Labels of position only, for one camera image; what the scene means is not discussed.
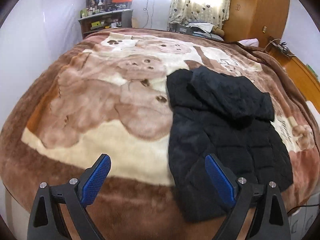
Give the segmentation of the black puffer jacket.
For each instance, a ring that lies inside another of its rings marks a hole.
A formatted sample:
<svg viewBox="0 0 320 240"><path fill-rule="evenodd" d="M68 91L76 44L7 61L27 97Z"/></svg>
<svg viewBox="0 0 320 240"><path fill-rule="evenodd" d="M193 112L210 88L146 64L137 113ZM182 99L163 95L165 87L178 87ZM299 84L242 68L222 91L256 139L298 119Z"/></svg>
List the black puffer jacket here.
<svg viewBox="0 0 320 240"><path fill-rule="evenodd" d="M272 126L270 94L244 76L219 74L204 66L171 73L167 90L173 111L169 167L187 221L209 220L229 211L206 172L209 154L250 183L274 181L281 191L292 185L288 151Z"/></svg>

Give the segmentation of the brown cream bear blanket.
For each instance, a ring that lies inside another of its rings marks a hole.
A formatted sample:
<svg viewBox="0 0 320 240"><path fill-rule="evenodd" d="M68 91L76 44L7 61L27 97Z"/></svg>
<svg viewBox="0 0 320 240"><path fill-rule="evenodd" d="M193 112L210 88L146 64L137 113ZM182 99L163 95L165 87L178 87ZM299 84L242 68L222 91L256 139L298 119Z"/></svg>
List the brown cream bear blanket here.
<svg viewBox="0 0 320 240"><path fill-rule="evenodd" d="M270 94L292 165L285 207L308 200L319 190L319 127L282 66L257 47L145 29L89 35L31 85L1 131L4 185L31 211L41 182L65 183L106 153L111 172L88 209L106 239L210 239L225 215L185 219L168 154L167 77L201 66Z"/></svg>

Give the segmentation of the orange wooden headboard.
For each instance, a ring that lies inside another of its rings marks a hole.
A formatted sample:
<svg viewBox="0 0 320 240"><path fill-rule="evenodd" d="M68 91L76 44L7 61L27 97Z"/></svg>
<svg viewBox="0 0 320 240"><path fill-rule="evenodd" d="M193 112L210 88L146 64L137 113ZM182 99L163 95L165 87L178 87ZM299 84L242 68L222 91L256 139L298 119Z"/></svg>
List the orange wooden headboard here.
<svg viewBox="0 0 320 240"><path fill-rule="evenodd" d="M279 42L280 39L269 36L266 51L280 63L305 100L311 101L319 112L319 81L313 72L293 53L288 50L287 54L284 54L279 47Z"/></svg>

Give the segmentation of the white pillow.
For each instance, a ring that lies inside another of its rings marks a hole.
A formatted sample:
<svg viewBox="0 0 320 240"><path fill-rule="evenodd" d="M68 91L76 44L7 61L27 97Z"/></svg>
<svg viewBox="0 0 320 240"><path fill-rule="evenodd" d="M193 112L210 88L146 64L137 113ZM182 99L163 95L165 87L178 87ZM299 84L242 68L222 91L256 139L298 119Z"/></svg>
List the white pillow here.
<svg viewBox="0 0 320 240"><path fill-rule="evenodd" d="M238 42L247 47L259 47L259 40L257 38L244 39Z"/></svg>

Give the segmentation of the cluttered items pile by window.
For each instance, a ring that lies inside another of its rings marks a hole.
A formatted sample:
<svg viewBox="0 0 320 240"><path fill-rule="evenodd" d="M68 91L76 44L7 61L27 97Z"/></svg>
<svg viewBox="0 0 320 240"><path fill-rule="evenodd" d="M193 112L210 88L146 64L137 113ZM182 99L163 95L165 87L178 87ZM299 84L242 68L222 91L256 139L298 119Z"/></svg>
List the cluttered items pile by window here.
<svg viewBox="0 0 320 240"><path fill-rule="evenodd" d="M223 37L225 35L224 31L217 25L207 22L169 23L168 31L218 41L224 41Z"/></svg>

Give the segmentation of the orange wooden wardrobe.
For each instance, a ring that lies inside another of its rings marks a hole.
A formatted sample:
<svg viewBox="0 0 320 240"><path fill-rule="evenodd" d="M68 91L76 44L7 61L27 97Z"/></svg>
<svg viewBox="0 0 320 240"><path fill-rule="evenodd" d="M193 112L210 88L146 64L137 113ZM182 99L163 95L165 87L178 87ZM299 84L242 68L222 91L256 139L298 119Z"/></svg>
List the orange wooden wardrobe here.
<svg viewBox="0 0 320 240"><path fill-rule="evenodd" d="M259 47L266 47L270 38L282 37L289 5L290 0L231 0L223 39L235 42L256 38Z"/></svg>

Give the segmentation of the dark wooden shelf unit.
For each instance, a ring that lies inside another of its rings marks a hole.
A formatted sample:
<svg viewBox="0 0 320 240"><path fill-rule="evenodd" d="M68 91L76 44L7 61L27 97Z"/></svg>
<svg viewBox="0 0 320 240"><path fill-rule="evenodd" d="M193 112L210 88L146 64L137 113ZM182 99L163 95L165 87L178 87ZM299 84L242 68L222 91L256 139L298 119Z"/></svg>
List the dark wooden shelf unit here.
<svg viewBox="0 0 320 240"><path fill-rule="evenodd" d="M102 12L79 19L82 38L109 28L131 28L133 9Z"/></svg>

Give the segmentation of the cardboard box on floor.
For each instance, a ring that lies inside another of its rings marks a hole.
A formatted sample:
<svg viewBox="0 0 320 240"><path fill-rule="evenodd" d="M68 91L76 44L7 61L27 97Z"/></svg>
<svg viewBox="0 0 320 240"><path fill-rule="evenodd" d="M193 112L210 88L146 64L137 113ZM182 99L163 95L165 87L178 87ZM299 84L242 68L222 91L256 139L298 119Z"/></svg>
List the cardboard box on floor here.
<svg viewBox="0 0 320 240"><path fill-rule="evenodd" d="M131 19L131 22L132 22L132 28L139 28L139 22L136 18L132 18Z"/></svg>

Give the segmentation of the heart-patterned cream curtain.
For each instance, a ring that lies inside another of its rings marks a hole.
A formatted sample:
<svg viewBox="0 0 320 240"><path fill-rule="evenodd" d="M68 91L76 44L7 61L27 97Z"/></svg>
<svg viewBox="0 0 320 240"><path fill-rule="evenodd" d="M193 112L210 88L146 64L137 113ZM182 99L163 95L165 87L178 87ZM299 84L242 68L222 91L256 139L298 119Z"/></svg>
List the heart-patterned cream curtain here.
<svg viewBox="0 0 320 240"><path fill-rule="evenodd" d="M171 0L168 25L207 22L222 28L229 19L231 0Z"/></svg>

